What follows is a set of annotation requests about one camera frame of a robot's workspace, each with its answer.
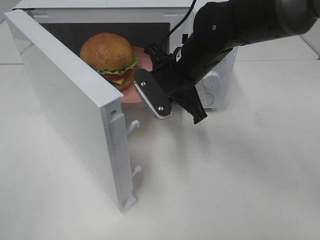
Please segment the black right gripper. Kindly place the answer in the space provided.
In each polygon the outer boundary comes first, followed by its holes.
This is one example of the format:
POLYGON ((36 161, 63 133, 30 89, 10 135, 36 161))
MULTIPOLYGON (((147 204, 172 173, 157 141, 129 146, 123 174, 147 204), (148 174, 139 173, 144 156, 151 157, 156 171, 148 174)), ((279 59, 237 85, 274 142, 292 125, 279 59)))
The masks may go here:
POLYGON ((152 71, 138 69, 134 73, 134 87, 141 100, 153 115, 164 120, 172 116, 171 102, 178 103, 193 117, 196 125, 208 115, 204 110, 193 80, 184 75, 177 67, 181 47, 167 54, 156 44, 144 48, 150 56, 152 71))

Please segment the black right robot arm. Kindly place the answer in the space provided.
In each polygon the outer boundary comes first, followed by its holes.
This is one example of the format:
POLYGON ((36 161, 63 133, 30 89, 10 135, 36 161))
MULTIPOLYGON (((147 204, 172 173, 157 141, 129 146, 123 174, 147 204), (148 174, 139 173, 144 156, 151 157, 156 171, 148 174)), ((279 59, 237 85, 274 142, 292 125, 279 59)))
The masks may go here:
POLYGON ((307 33, 320 17, 317 0, 228 0, 207 2, 193 21, 193 32, 173 53, 159 56, 149 45, 152 70, 134 73, 137 94, 153 115, 167 119, 172 102, 193 117, 207 117, 196 84, 234 47, 307 33))

